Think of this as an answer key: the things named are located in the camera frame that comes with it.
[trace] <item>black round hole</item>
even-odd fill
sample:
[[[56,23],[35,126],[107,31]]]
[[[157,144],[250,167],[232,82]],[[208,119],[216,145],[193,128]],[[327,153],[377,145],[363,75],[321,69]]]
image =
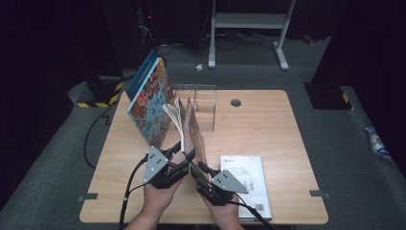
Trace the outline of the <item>black round hole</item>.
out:
[[[231,105],[234,107],[239,107],[241,105],[241,101],[239,99],[232,99]]]

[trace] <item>wooden table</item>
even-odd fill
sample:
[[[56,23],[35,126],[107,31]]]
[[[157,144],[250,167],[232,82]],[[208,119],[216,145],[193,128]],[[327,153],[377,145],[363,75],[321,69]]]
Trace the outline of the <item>wooden table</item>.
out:
[[[241,106],[230,101],[240,99]],[[80,213],[83,222],[118,222],[128,178],[148,152],[148,145],[132,123],[122,94],[101,157]],[[328,220],[323,199],[311,196],[319,190],[302,136],[287,95],[281,90],[217,90],[214,131],[202,132],[208,164],[219,169],[219,156],[260,155],[273,219],[277,224],[323,224]],[[180,139],[170,130],[162,149]],[[176,154],[174,161],[184,158]],[[142,184],[144,168],[136,173],[132,188]],[[143,189],[129,199],[125,220],[131,221],[143,205]],[[195,189],[191,175],[184,178],[161,223],[213,223]]]

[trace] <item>white book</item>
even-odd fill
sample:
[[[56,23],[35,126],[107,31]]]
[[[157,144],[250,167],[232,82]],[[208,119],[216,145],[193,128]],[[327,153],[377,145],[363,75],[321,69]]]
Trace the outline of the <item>white book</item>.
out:
[[[228,170],[248,189],[249,194],[238,194],[242,200],[255,208],[265,220],[272,219],[260,156],[222,155],[220,166],[222,171]],[[254,215],[242,206],[239,206],[238,216],[241,220],[256,220]]]

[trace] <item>gray carpet floor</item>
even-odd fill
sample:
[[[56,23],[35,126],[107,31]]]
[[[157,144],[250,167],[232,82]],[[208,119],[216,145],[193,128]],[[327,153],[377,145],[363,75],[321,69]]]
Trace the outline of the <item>gray carpet floor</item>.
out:
[[[349,86],[343,91],[354,110],[316,110],[306,95],[328,40],[307,45],[287,39],[283,51],[289,64],[284,72],[271,42],[244,42],[235,49],[217,49],[216,68],[207,69],[208,48],[165,46],[173,83],[215,84],[218,89],[282,89],[291,102],[304,146],[325,200],[329,220],[323,225],[296,229],[404,229],[406,180],[395,163],[371,153],[364,127],[371,122]],[[218,42],[220,48],[233,43]],[[195,66],[203,65],[196,71]],[[84,83],[69,95],[74,102]],[[96,165],[116,106],[94,121],[105,108],[73,107],[65,123],[41,153],[0,214],[0,229],[117,229],[117,223],[83,223],[82,202],[94,170],[83,158],[86,133],[89,161]],[[160,229],[182,229],[161,225]]]

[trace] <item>blue book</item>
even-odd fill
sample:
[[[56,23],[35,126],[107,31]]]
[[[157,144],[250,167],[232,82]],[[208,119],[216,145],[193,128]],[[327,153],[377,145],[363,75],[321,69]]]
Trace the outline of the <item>blue book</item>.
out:
[[[155,59],[153,57],[148,56],[146,68],[140,73],[141,77],[130,85],[138,90],[133,97],[129,96],[132,100],[127,113],[147,144],[159,149],[170,125],[170,117],[163,111],[162,105],[173,104],[174,94],[170,89],[164,61],[156,55]]]

